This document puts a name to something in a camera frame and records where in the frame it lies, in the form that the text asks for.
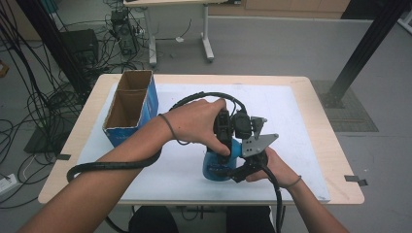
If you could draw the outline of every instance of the wooden table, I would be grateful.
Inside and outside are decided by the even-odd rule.
[[[76,125],[61,153],[70,154],[69,160],[57,160],[39,195],[41,203],[47,203],[66,184],[67,171],[76,165],[79,155],[108,93],[119,74],[103,75],[91,92]],[[274,76],[214,76],[214,75],[154,75],[156,83],[204,83],[204,84],[259,84],[286,85],[292,88],[294,98],[306,125],[312,147],[321,166],[329,191],[328,204],[361,204],[363,194],[357,183],[345,181],[345,175],[353,175],[352,169],[327,120],[318,96],[310,81],[304,77]]]
[[[155,36],[152,33],[151,28],[151,13],[150,7],[154,6],[168,6],[168,5],[187,5],[197,4],[203,5],[203,32],[201,33],[201,39],[203,47],[206,51],[207,59],[212,62],[215,56],[213,55],[212,47],[209,42],[209,5],[212,3],[222,3],[227,0],[136,0],[131,2],[124,1],[123,4],[128,8],[141,8],[144,10],[146,30],[149,37],[149,63],[155,67],[157,64],[156,48],[155,48]]]

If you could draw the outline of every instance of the bracelet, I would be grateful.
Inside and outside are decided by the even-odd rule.
[[[295,184],[299,183],[302,180],[302,176],[299,176],[299,178],[297,178],[297,180],[294,183],[291,183],[287,186],[285,186],[284,188],[290,188],[292,186],[294,186]]]
[[[185,142],[182,143],[181,141],[179,141],[178,137],[176,137],[175,131],[173,130],[172,125],[170,124],[169,120],[166,118],[166,116],[164,116],[163,114],[159,114],[159,116],[164,119],[164,121],[166,122],[167,126],[169,126],[170,131],[172,132],[173,138],[178,141],[178,143],[182,146],[185,146],[187,144],[189,144],[189,142]]]

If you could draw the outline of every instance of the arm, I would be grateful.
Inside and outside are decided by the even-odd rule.
[[[286,187],[298,180],[298,175],[292,170],[271,148],[266,149],[268,156],[267,166],[275,175],[280,187]],[[246,181],[254,182],[267,178],[262,171],[252,174]],[[312,191],[301,180],[289,186],[294,204],[300,212],[309,232],[348,232],[348,230],[316,199]]]
[[[222,99],[214,103],[200,100],[164,115],[179,140],[202,143],[221,154],[229,155],[229,149],[213,134],[213,122],[223,108],[225,102]],[[145,160],[172,139],[167,124],[158,116],[98,161]],[[118,203],[140,171],[141,169],[80,174],[19,232],[92,232]]]

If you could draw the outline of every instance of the open cardboard box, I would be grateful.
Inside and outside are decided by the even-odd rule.
[[[152,71],[125,71],[103,123],[114,147],[157,115],[158,99]]]

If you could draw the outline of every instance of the gray floor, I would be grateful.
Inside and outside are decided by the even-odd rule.
[[[60,4],[60,9],[63,16],[70,18],[70,11],[64,12],[66,2]],[[78,17],[81,14],[71,19],[83,19]],[[282,75],[335,80],[370,21],[212,17],[210,41],[216,57],[213,63],[204,58],[201,42],[193,39],[198,37],[200,25],[193,22],[189,39],[184,43],[157,43],[157,73]],[[1,52],[0,56],[12,64],[6,53]],[[412,36],[396,25],[352,85],[379,132],[337,133],[354,173],[369,183],[361,188],[365,196],[362,205],[328,207],[351,232],[412,231],[409,200],[412,191],[409,183],[412,179],[409,172],[412,167],[411,63]],[[48,87],[44,84],[42,88],[47,90]],[[24,109],[26,99],[27,93],[12,66],[7,78],[0,79],[0,118],[19,122],[27,115]],[[16,173],[28,156],[22,148],[33,130],[33,124],[21,127],[6,162],[0,165],[2,173]],[[36,169],[38,167],[30,166],[26,173]],[[14,199],[0,207],[35,197],[42,186],[43,183],[38,183],[24,187]],[[41,205],[34,201],[20,208],[0,210],[0,232],[15,232],[40,208]],[[204,219],[195,221],[183,220],[178,211],[173,213],[182,232],[224,230],[222,213],[205,215]],[[112,212],[115,222],[123,227],[129,215],[130,210],[126,207],[118,207]],[[283,230],[306,231],[293,207],[287,209]],[[111,231],[102,223],[97,232]]]

